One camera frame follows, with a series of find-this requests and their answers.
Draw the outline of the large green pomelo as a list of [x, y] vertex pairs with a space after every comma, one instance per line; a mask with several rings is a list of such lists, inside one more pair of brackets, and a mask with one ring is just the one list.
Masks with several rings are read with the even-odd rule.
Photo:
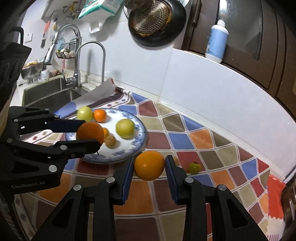
[[93, 111], [88, 106], [80, 107], [77, 111], [77, 119], [84, 120], [86, 122], [93, 121]]

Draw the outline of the small brown kiwi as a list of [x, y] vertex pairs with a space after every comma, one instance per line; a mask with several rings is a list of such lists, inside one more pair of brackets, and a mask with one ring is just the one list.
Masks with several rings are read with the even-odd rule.
[[113, 149], [116, 146], [117, 140], [113, 135], [108, 135], [104, 139], [104, 143], [108, 148]]

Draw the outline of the round orange fruit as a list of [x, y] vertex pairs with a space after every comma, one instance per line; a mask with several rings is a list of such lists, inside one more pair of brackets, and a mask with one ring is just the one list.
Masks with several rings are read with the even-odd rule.
[[134, 162], [134, 172], [138, 178], [152, 181], [161, 176], [165, 168], [165, 158], [157, 151], [145, 151]]

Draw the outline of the small orange tangerine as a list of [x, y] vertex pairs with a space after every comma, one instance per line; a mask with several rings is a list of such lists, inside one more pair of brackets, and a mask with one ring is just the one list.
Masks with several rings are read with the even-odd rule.
[[104, 131], [104, 138], [109, 136], [109, 130], [107, 128], [103, 128]]

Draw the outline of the stainless steel sink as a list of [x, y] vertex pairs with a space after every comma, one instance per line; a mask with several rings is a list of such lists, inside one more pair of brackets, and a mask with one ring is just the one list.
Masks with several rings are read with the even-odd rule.
[[66, 84], [61, 77], [52, 78], [25, 89], [22, 106], [48, 108], [55, 113], [87, 92], [85, 88], [74, 88], [73, 84]]

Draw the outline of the small orange mandarin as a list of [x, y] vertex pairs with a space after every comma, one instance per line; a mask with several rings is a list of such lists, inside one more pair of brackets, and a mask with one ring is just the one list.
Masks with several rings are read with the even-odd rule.
[[104, 123], [107, 120], [107, 113], [104, 109], [96, 109], [93, 111], [94, 120], [98, 123]]

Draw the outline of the curved chrome faucet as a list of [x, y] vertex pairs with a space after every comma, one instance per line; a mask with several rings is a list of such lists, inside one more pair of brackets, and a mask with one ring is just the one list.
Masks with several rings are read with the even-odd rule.
[[[75, 67], [74, 67], [74, 77], [77, 79], [77, 83], [80, 86], [81, 85], [81, 76], [80, 76], [80, 51], [83, 47], [89, 44], [95, 44], [98, 45], [102, 49], [102, 66], [101, 66], [101, 83], [104, 82], [104, 73], [105, 73], [105, 58], [106, 58], [106, 50], [103, 44], [101, 44], [98, 41], [91, 40], [84, 42], [81, 44], [78, 49], [75, 52]], [[87, 54], [87, 73], [90, 73], [90, 68], [92, 65], [92, 57], [93, 57], [93, 52], [92, 50], [88, 52]]]

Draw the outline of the red foam mat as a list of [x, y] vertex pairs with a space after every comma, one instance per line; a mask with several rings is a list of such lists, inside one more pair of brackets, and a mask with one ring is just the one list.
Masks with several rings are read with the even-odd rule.
[[281, 194], [285, 183], [272, 174], [267, 180], [268, 215], [272, 218], [283, 219], [284, 212], [281, 204]]

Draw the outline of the small green tomato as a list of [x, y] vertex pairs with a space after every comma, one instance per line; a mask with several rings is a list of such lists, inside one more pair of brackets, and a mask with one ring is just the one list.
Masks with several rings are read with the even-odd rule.
[[188, 167], [189, 173], [192, 175], [196, 175], [201, 171], [201, 165], [197, 162], [193, 162]]

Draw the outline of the yellow-green apple on plate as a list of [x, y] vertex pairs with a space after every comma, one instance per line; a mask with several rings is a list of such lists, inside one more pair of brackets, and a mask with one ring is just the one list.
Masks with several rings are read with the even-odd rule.
[[134, 135], [134, 122], [129, 119], [122, 119], [116, 123], [116, 133], [124, 139], [130, 139]]

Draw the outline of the stainless steel pot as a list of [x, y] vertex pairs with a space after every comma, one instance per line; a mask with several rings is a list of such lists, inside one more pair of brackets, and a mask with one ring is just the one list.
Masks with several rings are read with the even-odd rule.
[[295, 220], [295, 177], [288, 181], [281, 194], [281, 205], [284, 213], [285, 228]]

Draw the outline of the tall chrome sink faucet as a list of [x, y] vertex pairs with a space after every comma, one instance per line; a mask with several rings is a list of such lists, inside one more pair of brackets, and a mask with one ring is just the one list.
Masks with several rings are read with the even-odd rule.
[[[68, 37], [65, 36], [66, 32], [70, 30], [73, 31], [75, 37], [73, 40], [69, 40]], [[53, 59], [55, 56], [57, 57], [64, 57], [63, 54], [56, 55], [57, 51], [66, 49], [69, 51], [76, 51], [78, 47], [81, 45], [82, 37], [79, 28], [74, 24], [65, 24], [55, 33], [52, 44], [49, 47], [45, 57], [44, 57], [44, 64], [45, 65], [52, 65]]]

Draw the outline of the colourful checkered table mat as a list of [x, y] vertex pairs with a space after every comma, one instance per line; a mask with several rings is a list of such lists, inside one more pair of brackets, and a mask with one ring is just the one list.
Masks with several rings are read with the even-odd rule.
[[[89, 100], [92, 108], [116, 108], [137, 116], [147, 129], [144, 151], [176, 156], [188, 171], [191, 163], [201, 165], [194, 175], [204, 185], [226, 185], [269, 240], [280, 240], [283, 219], [268, 215], [268, 164], [212, 130], [166, 106], [126, 90], [102, 100]], [[122, 166], [94, 164], [81, 159], [68, 161], [56, 188], [24, 193], [15, 197], [16, 218], [26, 238], [31, 239], [69, 189], [80, 184], [93, 186]], [[154, 181], [132, 180], [128, 200], [116, 206], [118, 240], [181, 240], [185, 206], [171, 198], [165, 174]]]

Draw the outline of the small beige fruit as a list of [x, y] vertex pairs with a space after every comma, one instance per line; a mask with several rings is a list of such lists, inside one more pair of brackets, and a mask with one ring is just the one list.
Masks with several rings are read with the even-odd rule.
[[178, 160], [178, 158], [176, 156], [173, 156], [173, 160], [174, 160], [175, 164], [177, 166], [179, 166], [180, 163], [179, 163], [179, 160]]

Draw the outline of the teal white paper box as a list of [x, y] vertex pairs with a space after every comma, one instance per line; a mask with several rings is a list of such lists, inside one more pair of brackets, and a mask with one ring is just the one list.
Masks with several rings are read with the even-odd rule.
[[99, 11], [100, 13], [107, 14], [107, 16], [114, 16], [121, 7], [122, 0], [107, 0], [107, 1], [93, 1], [88, 0], [82, 8], [79, 19], [89, 16], [91, 13]]

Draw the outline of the perforated brass strainer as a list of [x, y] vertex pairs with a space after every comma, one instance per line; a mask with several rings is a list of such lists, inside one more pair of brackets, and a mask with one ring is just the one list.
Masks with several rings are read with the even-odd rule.
[[130, 10], [129, 30], [141, 37], [149, 37], [163, 30], [171, 20], [171, 6], [165, 1], [143, 1]]

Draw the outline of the black frying pan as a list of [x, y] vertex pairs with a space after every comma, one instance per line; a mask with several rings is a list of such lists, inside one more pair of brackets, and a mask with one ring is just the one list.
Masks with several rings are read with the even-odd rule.
[[180, 1], [152, 1], [147, 9], [130, 12], [128, 27], [138, 44], [160, 47], [176, 39], [186, 18], [186, 10]]

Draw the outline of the white blue pump bottle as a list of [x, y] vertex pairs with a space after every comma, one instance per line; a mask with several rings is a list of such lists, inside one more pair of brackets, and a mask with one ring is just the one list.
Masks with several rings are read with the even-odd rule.
[[217, 63], [222, 62], [228, 41], [229, 32], [225, 27], [226, 23], [218, 20], [217, 24], [211, 27], [208, 37], [205, 57]]

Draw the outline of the dark brown wooden window frame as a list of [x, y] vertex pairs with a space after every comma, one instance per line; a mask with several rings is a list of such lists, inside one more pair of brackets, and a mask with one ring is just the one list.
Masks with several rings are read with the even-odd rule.
[[268, 1], [193, 1], [182, 49], [204, 55], [218, 20], [229, 32], [222, 62], [295, 115], [295, 32]]

